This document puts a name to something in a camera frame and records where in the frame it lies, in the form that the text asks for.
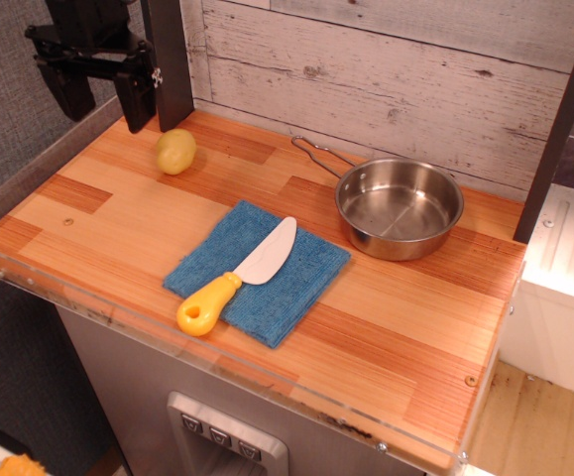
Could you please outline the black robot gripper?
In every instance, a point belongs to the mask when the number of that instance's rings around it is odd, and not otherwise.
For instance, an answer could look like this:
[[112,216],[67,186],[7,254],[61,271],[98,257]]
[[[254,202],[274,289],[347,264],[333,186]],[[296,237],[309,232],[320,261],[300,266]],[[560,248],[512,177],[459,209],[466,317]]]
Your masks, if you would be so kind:
[[41,76],[64,115],[78,122],[95,108],[88,79],[113,81],[132,134],[157,113],[161,70],[153,46],[129,29],[128,1],[48,1],[52,22],[31,25]]

